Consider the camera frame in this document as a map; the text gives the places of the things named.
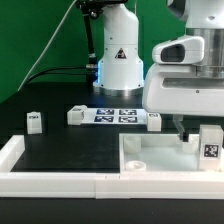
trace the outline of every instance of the green backdrop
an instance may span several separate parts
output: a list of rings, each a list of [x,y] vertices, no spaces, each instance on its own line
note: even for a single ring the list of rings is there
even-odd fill
[[[134,11],[136,0],[127,8]],[[39,57],[72,0],[0,0],[0,102],[17,91]],[[152,48],[184,33],[184,23],[174,18],[166,0],[138,0],[140,22],[139,56],[145,73],[152,64]],[[95,49],[103,55],[103,18],[92,21]],[[54,66],[77,66],[87,62],[87,44],[81,11],[74,8],[35,72]],[[83,81],[83,78],[47,77],[54,81]]]

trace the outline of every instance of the warning label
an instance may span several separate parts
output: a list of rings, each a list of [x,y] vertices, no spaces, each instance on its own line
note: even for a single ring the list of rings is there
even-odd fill
[[[127,57],[124,53],[124,50],[122,48],[118,51],[115,58],[117,58],[117,59],[127,59]]]

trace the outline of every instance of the black cable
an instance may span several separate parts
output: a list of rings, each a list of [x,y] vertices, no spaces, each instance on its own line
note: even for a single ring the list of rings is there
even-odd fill
[[[86,75],[86,73],[48,72],[44,75]]]
[[[89,64],[97,64],[97,57],[94,50],[93,44],[93,36],[92,36],[92,29],[90,25],[90,19],[88,14],[88,9],[82,9],[85,28],[86,28],[86,36],[87,36],[87,45],[88,45],[88,52],[89,52]]]
[[[28,84],[29,82],[31,82],[33,79],[43,76],[43,75],[47,75],[47,74],[57,74],[57,73],[50,73],[52,71],[60,71],[60,70],[82,70],[82,69],[86,69],[85,66],[80,66],[80,67],[54,67],[54,68],[48,68],[45,69],[41,72],[38,72],[32,76],[29,77],[29,79],[24,83],[24,85]],[[70,74],[70,73],[63,73],[64,75],[86,75],[86,74]]]

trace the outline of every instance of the paper sheet with markers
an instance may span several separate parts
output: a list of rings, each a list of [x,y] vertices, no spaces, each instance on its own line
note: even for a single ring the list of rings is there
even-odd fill
[[[146,124],[143,109],[88,108],[82,124]]]

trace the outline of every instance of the white block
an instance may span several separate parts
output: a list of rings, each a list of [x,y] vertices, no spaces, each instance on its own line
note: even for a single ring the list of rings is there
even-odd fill
[[[223,130],[219,125],[201,125],[199,170],[218,171],[221,168]]]
[[[188,142],[182,142],[182,151],[187,154],[198,154],[199,138],[195,135],[189,136]]]
[[[42,133],[40,112],[27,113],[27,133],[29,135]]]
[[[126,153],[138,153],[141,151],[141,138],[139,136],[124,137],[124,151]]]
[[[10,172],[24,151],[24,136],[14,135],[0,150],[0,173]]]
[[[147,130],[148,131],[161,131],[162,118],[158,113],[147,113]]]
[[[80,125],[84,119],[84,111],[87,110],[87,106],[74,106],[67,113],[68,125]]]

